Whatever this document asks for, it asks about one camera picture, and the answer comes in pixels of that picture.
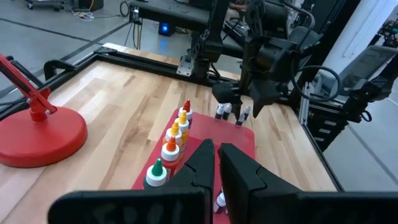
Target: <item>metal bracket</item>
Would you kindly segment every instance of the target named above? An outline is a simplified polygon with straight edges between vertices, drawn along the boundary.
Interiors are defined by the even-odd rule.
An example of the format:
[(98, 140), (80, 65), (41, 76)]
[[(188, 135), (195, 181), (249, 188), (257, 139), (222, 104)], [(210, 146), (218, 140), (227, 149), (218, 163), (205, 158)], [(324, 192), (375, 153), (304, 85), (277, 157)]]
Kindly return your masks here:
[(76, 66), (63, 62), (61, 60), (51, 60), (44, 63), (44, 77), (45, 80), (49, 80), (50, 78), (54, 77), (57, 74), (57, 68), (65, 69), (68, 71), (76, 70)]
[(115, 52), (117, 52), (117, 50), (107, 48), (107, 47), (100, 47), (94, 51), (94, 53), (97, 53), (97, 54), (109, 54), (109, 53), (115, 53)]
[[(308, 82), (303, 86), (303, 92), (306, 96), (310, 96), (310, 85)], [(302, 125), (307, 125), (308, 122), (308, 108), (310, 106), (310, 100), (301, 97), (300, 110), (298, 112), (298, 121)]]
[(177, 75), (190, 77), (192, 74), (192, 68), (193, 68), (193, 60), (189, 62), (187, 60), (187, 56), (183, 56), (181, 57), (180, 65), (178, 66), (177, 69)]

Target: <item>red mat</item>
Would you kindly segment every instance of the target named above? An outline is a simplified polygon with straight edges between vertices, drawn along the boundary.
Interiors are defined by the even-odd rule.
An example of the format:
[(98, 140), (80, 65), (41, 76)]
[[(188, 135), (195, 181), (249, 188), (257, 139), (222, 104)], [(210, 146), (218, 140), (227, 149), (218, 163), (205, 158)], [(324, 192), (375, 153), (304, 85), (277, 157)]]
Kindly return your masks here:
[[(163, 137), (166, 133), (166, 130), (171, 127), (176, 119), (177, 113), (178, 110), (175, 110), (162, 133), (162, 137), (157, 141), (152, 154), (149, 156), (144, 168), (141, 170), (136, 182), (132, 186), (132, 189), (142, 189), (142, 182), (145, 178), (146, 170), (149, 166), (154, 164), (157, 158), (160, 158)], [(245, 152), (248, 156), (255, 159), (254, 133), (248, 128), (237, 126), (233, 123), (214, 119), (198, 113), (194, 113), (192, 118), (192, 127), (187, 141), (187, 146), (185, 148), (183, 161), (185, 162), (193, 154), (195, 149), (198, 148), (204, 139), (213, 140), (215, 146), (215, 179), (213, 192), (214, 202), (218, 196), (218, 192), (221, 190), (220, 166), (218, 165), (220, 160), (217, 153), (217, 150), (220, 148), (220, 144), (232, 143), (240, 150)], [(225, 214), (225, 212), (221, 214), (213, 213), (213, 223), (228, 224), (229, 220), (227, 214)]]

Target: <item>gray floor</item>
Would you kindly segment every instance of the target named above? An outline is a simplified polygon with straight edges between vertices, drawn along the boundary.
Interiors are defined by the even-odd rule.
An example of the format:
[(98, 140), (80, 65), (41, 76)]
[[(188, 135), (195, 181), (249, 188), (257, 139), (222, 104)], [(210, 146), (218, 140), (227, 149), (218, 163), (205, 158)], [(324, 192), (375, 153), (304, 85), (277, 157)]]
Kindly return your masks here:
[[(119, 3), (104, 0), (104, 8), (94, 12), (94, 16), (118, 14)], [(122, 26), (125, 23), (126, 19), (122, 17), (81, 21), (70, 12), (55, 12), (46, 7), (31, 11), (22, 0), (1, 0), (0, 53), (13, 55), (43, 79), (42, 66), (48, 60), (62, 59), (73, 63), (103, 43), (123, 45), (129, 30), (129, 26)], [(153, 21), (144, 20), (142, 36), (142, 50), (169, 57), (179, 58), (190, 46), (187, 35), (157, 35)], [(132, 47), (131, 35), (127, 46)], [(222, 56), (216, 67), (240, 73), (237, 61), (237, 58)], [(11, 83), (0, 76), (0, 96), (12, 90), (10, 86)], [(389, 99), (369, 106), (372, 122), (350, 124), (325, 151), (345, 190), (398, 190), (397, 91)], [(18, 91), (13, 91), (0, 101), (19, 96)]]

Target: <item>green bottle cap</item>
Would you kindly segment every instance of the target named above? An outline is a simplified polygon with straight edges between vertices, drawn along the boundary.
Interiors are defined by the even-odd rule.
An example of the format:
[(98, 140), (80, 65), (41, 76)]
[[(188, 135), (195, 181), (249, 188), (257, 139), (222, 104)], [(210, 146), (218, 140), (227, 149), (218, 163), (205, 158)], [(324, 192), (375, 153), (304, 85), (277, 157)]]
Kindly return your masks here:
[(152, 168), (152, 174), (156, 177), (163, 174), (162, 160), (160, 160), (159, 158), (156, 160), (154, 167)]

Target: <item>wooden tabletop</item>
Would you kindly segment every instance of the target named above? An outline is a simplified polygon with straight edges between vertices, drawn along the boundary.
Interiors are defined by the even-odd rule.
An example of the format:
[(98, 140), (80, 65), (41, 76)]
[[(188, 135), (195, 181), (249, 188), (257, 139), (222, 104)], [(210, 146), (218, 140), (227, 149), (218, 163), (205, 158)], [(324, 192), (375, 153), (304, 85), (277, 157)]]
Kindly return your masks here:
[[(164, 56), (106, 44), (129, 54), (178, 64)], [(223, 76), (238, 75), (222, 72)], [(78, 111), (88, 125), (85, 145), (47, 167), (0, 164), (0, 223), (46, 223), (51, 203), (72, 190), (130, 189), (173, 111), (191, 99), (194, 111), (214, 116), (211, 89), (152, 73), (95, 62), (50, 95), (56, 106)], [(251, 105), (242, 97), (244, 105)], [(336, 190), (296, 115), (284, 105), (265, 106), (243, 126), (256, 138), (256, 158), (302, 190)]]

